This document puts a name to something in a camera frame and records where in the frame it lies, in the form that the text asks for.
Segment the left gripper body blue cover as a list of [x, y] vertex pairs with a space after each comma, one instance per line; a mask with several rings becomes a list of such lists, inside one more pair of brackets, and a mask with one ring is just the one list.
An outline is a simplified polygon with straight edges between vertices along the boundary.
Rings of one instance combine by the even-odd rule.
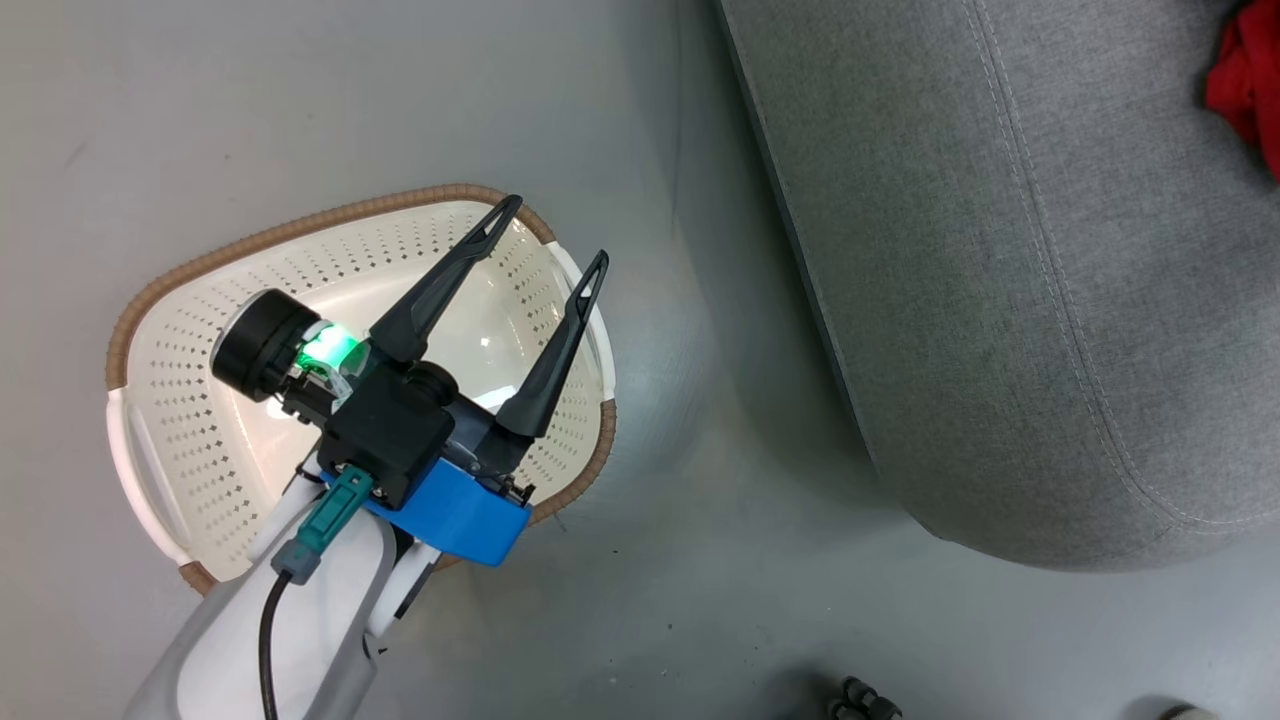
[[283, 568], [315, 568], [366, 510], [444, 553], [495, 566], [532, 512], [530, 489], [483, 465], [465, 432], [489, 419], [452, 375], [394, 363], [279, 290], [244, 302], [212, 351], [216, 379], [255, 402], [279, 398], [320, 438], [310, 475], [325, 489], [285, 542]]

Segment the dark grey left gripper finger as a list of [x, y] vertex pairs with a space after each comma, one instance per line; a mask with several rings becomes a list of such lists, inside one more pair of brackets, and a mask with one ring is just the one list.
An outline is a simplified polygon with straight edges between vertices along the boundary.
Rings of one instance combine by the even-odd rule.
[[370, 346], [394, 363], [420, 360], [468, 273], [489, 258], [522, 205], [520, 196], [503, 197], [371, 325]]
[[497, 424], [507, 432], [531, 439], [547, 434], [608, 269], [609, 254], [598, 252], [575, 284], [564, 301], [564, 316], [525, 382], [497, 414]]

